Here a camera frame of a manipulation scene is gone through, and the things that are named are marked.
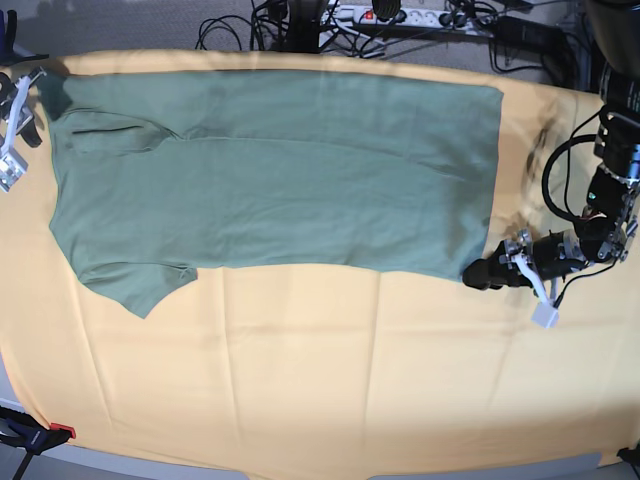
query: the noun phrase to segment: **orange fabric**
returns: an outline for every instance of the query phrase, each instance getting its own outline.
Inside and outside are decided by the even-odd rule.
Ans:
[[[494,76],[334,57],[145,51],[54,63],[81,75],[311,69],[494,86],[505,97],[487,252],[527,223],[568,227],[544,207],[540,174],[600,105]],[[37,113],[45,142],[18,144],[29,171],[0,197],[0,348],[27,410],[74,426],[77,445],[271,480],[353,480],[590,452],[608,461],[638,439],[637,248],[572,286],[552,330],[530,322],[527,289],[325,265],[201,270],[143,321],[83,287],[58,249]],[[573,158],[577,206],[596,161],[588,147]]]

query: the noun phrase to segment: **black cable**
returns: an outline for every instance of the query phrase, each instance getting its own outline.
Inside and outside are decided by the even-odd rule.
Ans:
[[[580,130],[586,127],[589,123],[591,123],[595,118],[598,117],[600,111],[598,110],[596,113],[587,118],[584,122],[576,127],[576,129],[571,132],[569,136],[569,148],[567,150],[567,177],[564,183],[564,207],[567,209],[569,214],[576,216],[571,209],[569,208],[569,181],[571,180],[571,147],[573,146],[573,139]]]
[[[565,212],[561,208],[559,208],[555,203],[553,203],[553,199],[551,198],[551,193],[549,192],[549,178],[551,176],[551,169],[553,165],[558,161],[560,155],[566,152],[569,148],[574,145],[580,145],[581,143],[593,143],[596,141],[595,135],[580,135],[578,137],[574,137],[573,139],[569,139],[560,145],[558,148],[554,150],[554,152],[549,156],[546,165],[544,166],[544,170],[542,172],[542,198],[544,199],[544,203],[551,210],[551,212],[557,216],[571,222],[573,224],[582,223],[584,220],[576,215],[572,215],[569,212]]]
[[[31,460],[33,460],[33,453],[27,452],[25,456],[22,458],[22,462],[20,462],[20,466],[18,467],[18,470],[13,475],[13,480],[22,479],[24,472],[27,471],[27,467],[29,466],[29,463],[31,463]]]
[[[355,50],[357,50],[356,47],[356,42],[355,42],[355,38],[351,39],[349,38],[349,35],[345,32],[340,32],[340,34],[338,34],[338,36],[342,35],[344,37],[344,39],[349,42],[349,47],[344,47],[342,45],[340,45],[338,42],[334,42],[340,49],[344,50],[346,52],[347,55],[349,56],[353,56],[353,52]]]
[[[490,13],[493,13],[493,14],[497,14],[498,13],[498,9],[495,6],[491,5],[490,3],[483,2],[482,0],[480,0],[480,1],[475,2],[474,6],[477,7],[478,5],[485,6],[488,10],[490,10]]]
[[[284,22],[284,18],[282,18],[281,16],[278,17],[278,21],[276,22],[270,18],[269,14],[258,15],[258,12],[261,10],[268,10],[269,7],[272,6],[285,3],[286,0],[266,0],[264,3],[258,5],[253,9],[253,11],[251,12],[251,50],[254,50],[255,40],[257,40],[258,43],[258,50],[266,50],[264,44],[264,31],[266,31],[272,40],[277,41],[278,48],[280,51],[282,51],[285,37],[288,33],[289,24],[287,22]],[[276,27],[278,29],[277,34],[274,34],[271,30],[266,28],[264,24]]]
[[[233,27],[231,27],[231,25],[229,25],[224,20],[220,20],[220,19],[217,19],[215,22],[212,22],[209,26],[207,26],[205,31],[202,32],[202,34],[200,35],[200,38],[198,39],[198,42],[196,43],[196,46],[195,46],[196,50],[198,48],[200,48],[201,50],[207,50],[207,47],[204,44],[204,40],[206,39],[207,35],[209,35],[214,30],[218,30],[218,29],[226,30],[227,32],[231,33],[233,37],[236,39],[236,42],[238,43],[238,49],[242,51],[242,42],[240,41],[240,37],[238,36],[238,33],[233,29]]]
[[[575,0],[547,0],[545,2],[541,2],[541,3],[535,4],[534,7],[542,7],[544,5],[552,5],[552,4],[556,4],[556,3],[574,3],[574,2],[575,2]],[[523,5],[523,6],[518,6],[518,7],[507,7],[507,8],[504,8],[503,10],[501,10],[499,12],[489,13],[489,14],[483,15],[481,17],[477,17],[475,20],[476,21],[478,21],[478,20],[480,20],[480,21],[489,20],[491,18],[496,18],[496,17],[498,17],[500,15],[504,15],[505,13],[508,13],[508,12],[517,12],[517,11],[520,11],[520,10],[528,10],[530,8],[531,8],[531,5]],[[431,28],[430,29],[426,29],[426,31],[424,31],[424,32],[416,33],[414,35],[410,35],[408,37],[405,37],[405,38],[402,38],[402,39],[399,39],[399,40],[396,40],[396,41],[388,42],[386,44],[386,46],[387,47],[391,47],[393,45],[397,45],[399,43],[406,42],[408,40],[414,40],[414,39],[420,38],[420,37],[422,37],[424,35],[430,35],[430,34],[433,34],[433,33],[441,33],[441,32],[447,31],[447,30],[451,30],[451,29],[452,29],[451,26],[442,27],[442,28],[435,28],[435,29],[431,29]],[[390,60],[392,58],[396,58],[396,57],[399,57],[401,55],[406,55],[407,53],[411,53],[411,52],[414,52],[414,51],[417,51],[417,50],[421,50],[423,48],[427,48],[427,47],[430,46],[431,43],[432,42],[429,42],[426,45],[420,45],[418,47],[414,47],[414,48],[405,50],[404,52],[399,52],[399,53],[395,53],[393,55],[386,56],[385,60]]]
[[[514,73],[514,72],[521,72],[523,70],[546,71],[545,67],[540,65],[522,65],[520,67],[513,67],[513,68],[503,68],[499,66],[498,65],[498,47],[494,40],[489,41],[489,60],[491,63],[491,69],[496,73]]]
[[[391,20],[391,22],[389,22],[389,23],[387,24],[387,26],[393,25],[393,23],[395,23],[393,20]],[[375,23],[375,25],[378,25],[378,17],[376,17],[376,23]],[[360,58],[364,58],[364,55],[365,55],[365,51],[364,51],[364,49],[367,47],[367,45],[369,45],[369,44],[373,41],[373,39],[374,39],[374,38],[376,38],[378,35],[381,35],[382,33],[384,33],[384,30],[380,30],[379,32],[374,33],[373,35],[371,35],[371,36],[367,39],[367,41],[366,41],[366,42],[364,42],[364,43],[362,44],[362,46],[360,47],[360,50],[358,51],[358,56],[359,56]]]
[[[319,52],[322,53],[324,52],[327,48],[329,48],[329,45],[333,45],[333,43],[336,41],[336,39],[340,36],[340,31],[334,32],[333,34],[331,34],[331,36],[329,37],[329,39],[324,42],[322,45],[320,45],[319,48]]]
[[[577,277],[573,277],[571,280],[569,280],[565,284],[564,288],[562,289],[562,293],[560,294],[560,296],[558,296],[553,306],[556,309],[560,308],[560,304],[562,304],[562,300],[564,300],[564,294],[567,293],[567,288],[569,288],[569,285],[571,285],[573,282],[575,282],[576,280],[580,280],[581,278],[595,277],[596,275],[600,275],[601,273],[608,272],[609,270],[611,270],[613,267],[616,266],[617,262],[618,262],[618,259],[616,258],[611,265],[609,265],[606,268],[603,268],[602,270],[598,270],[597,272],[593,272],[593,273],[585,273],[584,275],[578,275]]]
[[[333,8],[329,12],[329,16],[327,17],[327,21],[324,22],[325,25],[331,24],[331,20],[333,19],[333,15],[336,13],[337,6],[338,6],[338,0],[335,0],[335,3],[333,4]]]
[[[250,34],[250,37],[249,37],[249,49],[250,50],[253,50],[254,47],[255,47],[255,39],[256,39],[256,29],[255,28],[256,28],[256,25],[254,23],[254,18],[253,17],[254,17],[254,14],[255,14],[257,8],[258,7],[256,7],[255,0],[251,0],[251,21],[249,22],[250,26],[251,26],[251,34]],[[257,29],[258,29],[259,36],[262,36],[262,31],[260,30],[260,25],[257,26]]]
[[[364,18],[364,16],[367,14],[367,12],[364,12],[362,15],[360,15],[360,19],[358,20],[358,24],[360,24],[360,22],[362,21],[362,19]],[[361,31],[358,31],[358,35],[356,35],[356,37],[353,39],[353,42],[351,42],[351,56],[355,57],[356,56],[356,51],[358,50],[358,40],[360,39],[360,35],[362,35]]]
[[[207,34],[213,31],[213,30],[209,30],[209,28],[213,27],[217,23],[220,23],[220,24],[223,24],[226,28],[228,28],[228,31],[233,34],[236,41],[238,42],[238,46],[240,50],[242,50],[242,42],[240,42],[239,35],[235,31],[235,29],[231,27],[228,22],[226,22],[226,20],[231,20],[231,19],[241,20],[247,25],[251,26],[251,23],[246,18],[243,18],[240,15],[223,15],[222,17],[219,17],[219,18],[207,18],[200,24],[200,28],[198,29],[198,41],[196,42],[195,49],[197,50],[198,48],[201,48],[202,50],[206,50],[206,47],[204,47],[204,40]]]

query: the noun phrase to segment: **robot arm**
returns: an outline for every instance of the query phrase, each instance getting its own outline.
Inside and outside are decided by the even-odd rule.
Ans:
[[[542,176],[545,204],[556,216],[571,222],[573,229],[550,233],[535,242],[525,230],[517,239],[501,242],[489,258],[476,260],[464,271],[463,281],[469,287],[533,287],[538,280],[555,282],[595,264],[612,268],[628,255],[638,227],[636,200],[640,194],[640,87],[634,82],[640,79],[640,2],[586,0],[586,7],[596,41],[609,63],[601,79],[605,105],[597,114],[600,128],[597,135],[572,134],[549,157]],[[591,180],[586,206],[577,216],[555,205],[549,176],[560,155],[580,143],[594,143],[594,154],[602,163]],[[531,272],[522,268],[522,258],[533,271],[534,281]],[[564,293],[557,298],[554,293],[550,298],[538,297],[542,313],[537,310],[534,320],[552,326]]]

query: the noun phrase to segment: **electrical outlet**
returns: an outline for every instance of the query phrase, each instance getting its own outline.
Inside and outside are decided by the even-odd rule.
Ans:
[[[389,21],[382,21],[377,18],[373,13],[373,10],[365,5],[340,5],[339,10],[339,18],[345,18],[347,12],[351,14],[350,20],[353,22],[354,27],[376,27],[379,30],[383,30],[385,25],[390,23]],[[491,36],[490,33],[477,28],[473,22],[470,21],[464,22],[455,28],[448,28],[452,22],[443,23],[443,21],[441,21],[441,19],[445,19],[446,16],[451,17],[451,12],[445,10],[411,8],[403,9],[402,12],[404,12],[404,18],[402,20],[396,20],[393,24],[389,25],[389,30],[419,32],[425,29],[433,29],[434,31],[437,30],[461,35],[479,37]]]

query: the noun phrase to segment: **gray carpet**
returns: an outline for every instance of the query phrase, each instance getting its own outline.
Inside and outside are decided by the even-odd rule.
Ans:
[[[367,3],[350,0],[348,3]],[[405,6],[443,8],[444,0],[403,0]],[[0,8],[17,10],[17,43],[33,52],[52,56],[74,55],[98,50],[138,48],[191,49],[200,23],[210,17],[236,14],[248,18],[250,0],[0,0]],[[570,3],[536,7],[531,14],[514,15],[553,25],[566,20]],[[249,30],[237,22],[237,31],[247,48]],[[216,31],[208,38],[209,49],[237,50],[229,33]],[[396,57],[394,62],[436,65],[490,73],[486,42],[434,43],[406,41],[391,47],[390,54],[423,46]],[[517,58],[511,66],[534,58]],[[514,78],[549,83],[542,72],[523,71]]]

